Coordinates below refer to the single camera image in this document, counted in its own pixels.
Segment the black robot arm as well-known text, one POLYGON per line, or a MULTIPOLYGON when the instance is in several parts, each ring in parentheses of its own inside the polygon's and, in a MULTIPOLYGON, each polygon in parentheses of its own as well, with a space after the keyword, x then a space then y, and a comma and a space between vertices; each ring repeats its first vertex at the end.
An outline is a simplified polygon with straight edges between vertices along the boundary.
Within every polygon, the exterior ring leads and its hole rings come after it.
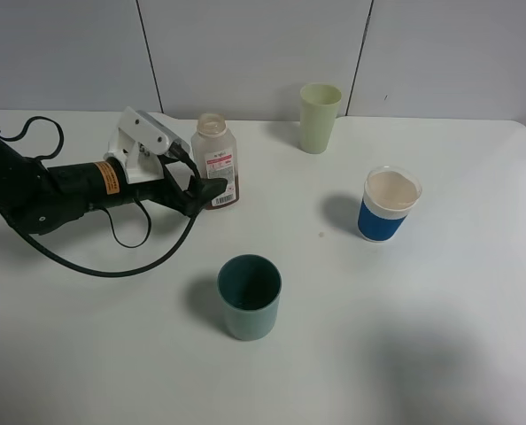
POLYGON ((28 119, 12 138, 0 135, 0 214, 29 235, 46 235, 89 212, 145 201, 193 217, 227 186, 222 178, 201 177, 190 156, 176 146, 169 148, 169 158, 159 161, 160 178, 149 182, 128 182, 115 158, 47 168, 44 161, 54 159, 64 147, 62 130, 57 147, 48 155, 24 157, 10 146, 34 122, 28 119))

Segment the black gripper orange label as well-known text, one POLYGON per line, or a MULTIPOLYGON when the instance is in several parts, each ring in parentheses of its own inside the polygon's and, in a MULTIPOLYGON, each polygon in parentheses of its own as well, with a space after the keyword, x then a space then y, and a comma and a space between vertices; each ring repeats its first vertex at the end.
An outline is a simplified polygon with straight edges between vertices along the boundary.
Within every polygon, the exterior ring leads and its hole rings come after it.
POLYGON ((187 217, 197 216, 227 187, 224 178, 190 177, 187 189, 171 178, 129 184, 121 166, 112 159, 95 163, 55 166, 47 169, 34 194, 10 214, 28 234, 46 235, 86 213, 131 204, 159 201, 187 217))

